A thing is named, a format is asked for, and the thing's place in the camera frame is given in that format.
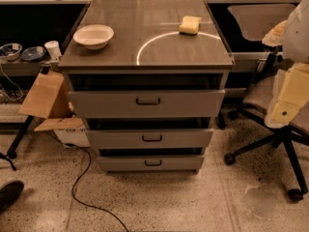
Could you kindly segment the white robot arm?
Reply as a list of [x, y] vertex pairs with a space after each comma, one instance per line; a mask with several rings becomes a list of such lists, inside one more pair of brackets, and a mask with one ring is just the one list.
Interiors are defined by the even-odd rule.
[[288, 18], [263, 38], [268, 46], [281, 46], [293, 65], [275, 77], [265, 124], [273, 129], [287, 126], [309, 102], [309, 0], [301, 0]]

